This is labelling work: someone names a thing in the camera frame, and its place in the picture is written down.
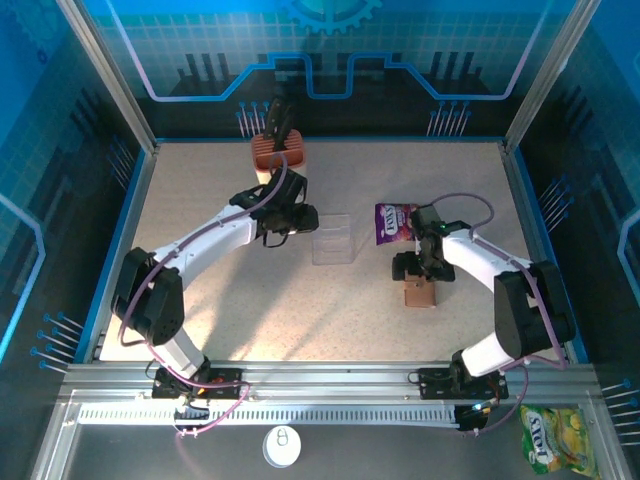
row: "transparent container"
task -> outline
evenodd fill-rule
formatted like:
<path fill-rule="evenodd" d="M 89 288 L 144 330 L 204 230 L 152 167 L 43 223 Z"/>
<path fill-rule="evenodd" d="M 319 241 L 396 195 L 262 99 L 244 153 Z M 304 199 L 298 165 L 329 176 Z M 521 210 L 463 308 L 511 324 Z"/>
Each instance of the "transparent container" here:
<path fill-rule="evenodd" d="M 355 258 L 349 215 L 320 215 L 313 232 L 314 265 L 345 265 Z"/>

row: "white round container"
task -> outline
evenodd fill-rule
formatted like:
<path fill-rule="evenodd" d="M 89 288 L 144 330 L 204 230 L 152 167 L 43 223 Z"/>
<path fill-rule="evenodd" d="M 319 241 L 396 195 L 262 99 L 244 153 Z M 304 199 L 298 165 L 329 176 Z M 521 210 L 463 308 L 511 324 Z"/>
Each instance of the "white round container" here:
<path fill-rule="evenodd" d="M 262 442 L 262 453 L 272 467 L 286 468 L 298 459 L 301 447 L 298 432 L 284 425 L 269 430 Z"/>

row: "blue enclosure wall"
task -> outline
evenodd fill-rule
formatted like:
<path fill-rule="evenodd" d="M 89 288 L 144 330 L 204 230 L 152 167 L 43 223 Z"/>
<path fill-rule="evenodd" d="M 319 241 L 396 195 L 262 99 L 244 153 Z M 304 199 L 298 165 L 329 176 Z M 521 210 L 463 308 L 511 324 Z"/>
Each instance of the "blue enclosure wall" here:
<path fill-rule="evenodd" d="M 602 1 L 522 144 L 589 357 L 605 385 L 629 377 L 635 388 L 640 382 L 639 22 L 638 2 Z M 558 185 L 554 193 L 543 195 L 552 182 Z M 640 466 L 638 450 L 630 452 Z"/>
<path fill-rule="evenodd" d="M 56 333 L 43 317 L 63 311 L 84 324 L 139 146 L 55 2 L 0 0 L 0 71 L 0 478 L 8 480 L 28 478 L 62 379 L 51 367 L 64 368 L 76 347 L 78 335 Z"/>
<path fill-rule="evenodd" d="M 155 134 L 500 136 L 569 0 L 89 0 Z"/>

